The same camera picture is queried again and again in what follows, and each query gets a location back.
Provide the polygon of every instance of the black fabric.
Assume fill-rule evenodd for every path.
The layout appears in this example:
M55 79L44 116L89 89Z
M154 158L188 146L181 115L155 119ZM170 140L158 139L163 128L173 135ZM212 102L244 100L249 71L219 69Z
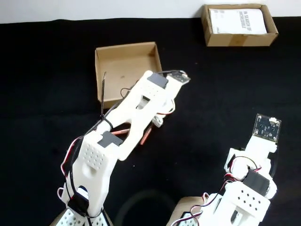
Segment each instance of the black fabric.
M261 225L299 225L301 18L275 23L280 35L270 48L207 48L200 19L1 24L1 224L49 225L64 209L60 164L100 119L94 49L156 41L163 69L184 70L191 81L163 127L117 163L110 218L165 225L181 197L216 192L229 148L247 144L262 113L282 128L278 193Z

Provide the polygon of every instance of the brown cardboard box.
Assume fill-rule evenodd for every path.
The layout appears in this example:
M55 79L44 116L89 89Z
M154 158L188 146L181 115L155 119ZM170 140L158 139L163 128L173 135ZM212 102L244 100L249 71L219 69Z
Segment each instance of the brown cardboard box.
M106 72L103 102L104 108L109 108L122 98L122 88L132 87L145 71L159 72L162 68L156 43L144 42L97 48L95 70L99 101Z
M267 34L213 34L210 20L210 8L237 9L259 8L262 11ZM203 5L202 24L207 46L269 46L278 36L278 30L266 5L240 4L240 5Z
M180 219L184 212L190 211L191 207L195 204L202 205L204 204L202 197L197 196L189 196L181 198L180 201L177 203L169 222L166 226L170 226L175 220ZM201 208L196 208L193 211L193 214L199 212Z

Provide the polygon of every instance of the robotic arm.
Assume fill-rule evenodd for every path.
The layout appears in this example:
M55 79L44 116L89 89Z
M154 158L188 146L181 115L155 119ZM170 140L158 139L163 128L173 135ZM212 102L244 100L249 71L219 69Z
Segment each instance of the robotic arm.
M172 226L258 226L277 191L268 155L277 151L280 125L280 120L258 114L246 149L230 149L224 165L225 182L219 192L204 193L204 204L192 206ZM202 209L192 214L195 207Z
M130 155L150 123L157 127L162 125L164 117L175 110L174 98L180 88L189 81L183 71L170 71L166 77L146 71L126 97L81 138L79 151L74 153L78 156L72 157L76 159L65 174L62 194L58 193L66 207L72 210L68 213L81 219L79 225L84 223L84 217L92 225L91 221L101 214L117 160L123 161ZM131 125L125 140L111 133L123 123Z

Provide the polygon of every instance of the perforated plate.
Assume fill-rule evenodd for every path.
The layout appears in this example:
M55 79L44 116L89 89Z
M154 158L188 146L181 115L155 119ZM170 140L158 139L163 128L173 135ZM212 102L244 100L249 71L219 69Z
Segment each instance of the perforated plate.
M191 217L191 214L184 213L181 218L188 218L188 217ZM177 224L177 226L198 226L198 224L197 224L196 220L192 218L192 219L180 222L179 224Z
M110 226L103 212L96 218L92 218L92 226ZM70 209L67 209L56 226L82 226L88 225L87 218L74 214Z
M84 223L85 218L80 215L76 216L70 209L67 209L56 226L82 226Z
M270 204L268 199L240 181L227 184L223 198L253 215L259 221L263 220Z

